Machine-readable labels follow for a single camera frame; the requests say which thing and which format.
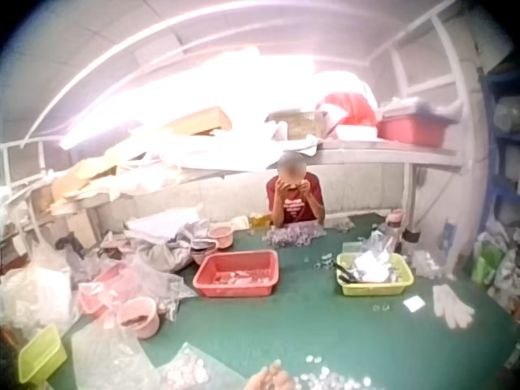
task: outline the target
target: green tabletop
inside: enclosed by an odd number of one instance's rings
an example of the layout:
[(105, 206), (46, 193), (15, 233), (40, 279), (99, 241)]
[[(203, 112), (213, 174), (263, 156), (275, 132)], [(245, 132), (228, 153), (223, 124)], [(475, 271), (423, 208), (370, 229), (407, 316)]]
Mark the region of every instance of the green tabletop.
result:
[[(164, 321), (156, 336), (141, 343), (151, 362), (169, 362), (188, 341), (245, 377), (279, 358), (291, 375), (327, 366), (347, 378), (370, 376), (375, 388), (481, 388), (514, 348), (514, 321), (468, 279), (449, 282), (475, 308), (466, 330), (452, 331), (434, 315), (431, 286), (438, 281), (417, 278), (397, 297), (344, 297), (333, 271), (314, 264), (324, 254), (336, 256), (343, 242), (367, 236), (380, 219), (371, 214), (353, 221), (349, 233), (329, 230), (309, 247), (277, 250), (279, 283), (270, 297), (183, 301), (177, 321)], [(265, 248), (260, 233), (235, 234), (232, 250)], [(194, 272), (186, 270), (186, 279)], [(402, 302), (413, 295), (427, 304), (412, 314)], [(388, 311), (373, 310), (387, 304)], [(88, 321), (82, 318), (71, 331)], [(50, 379), (55, 390), (76, 388), (70, 335), (64, 340), (69, 359)], [(307, 355), (323, 362), (307, 363)]]

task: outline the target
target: red box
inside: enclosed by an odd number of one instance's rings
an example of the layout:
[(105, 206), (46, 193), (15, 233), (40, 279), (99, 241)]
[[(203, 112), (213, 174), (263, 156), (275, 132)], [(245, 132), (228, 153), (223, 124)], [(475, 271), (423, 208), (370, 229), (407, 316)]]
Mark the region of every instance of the red box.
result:
[[(232, 277), (241, 272), (246, 275), (259, 273), (264, 277), (261, 282), (247, 284), (218, 282), (222, 275)], [(193, 279), (193, 286), (204, 297), (264, 297), (271, 294), (278, 278), (278, 254), (274, 250), (215, 253), (204, 260)]]
[(388, 141), (440, 148), (446, 128), (455, 123), (434, 115), (403, 115), (378, 123), (378, 137)]

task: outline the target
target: yellow-green basket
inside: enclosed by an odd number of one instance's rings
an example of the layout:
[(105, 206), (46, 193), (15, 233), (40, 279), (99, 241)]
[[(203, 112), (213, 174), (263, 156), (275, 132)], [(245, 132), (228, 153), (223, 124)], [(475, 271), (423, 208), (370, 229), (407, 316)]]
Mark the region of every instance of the yellow-green basket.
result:
[(22, 384), (43, 384), (63, 362), (67, 352), (55, 325), (38, 332), (18, 355), (18, 377)]
[[(337, 263), (343, 267), (350, 267), (354, 259), (359, 255), (360, 253), (341, 253), (338, 255)], [(393, 253), (390, 257), (390, 262), (399, 270), (401, 278), (403, 279), (402, 282), (346, 284), (340, 280), (341, 272), (336, 271), (336, 278), (343, 289), (343, 295), (348, 297), (361, 297), (401, 294), (405, 291), (405, 288), (414, 283), (414, 275), (400, 254)]]

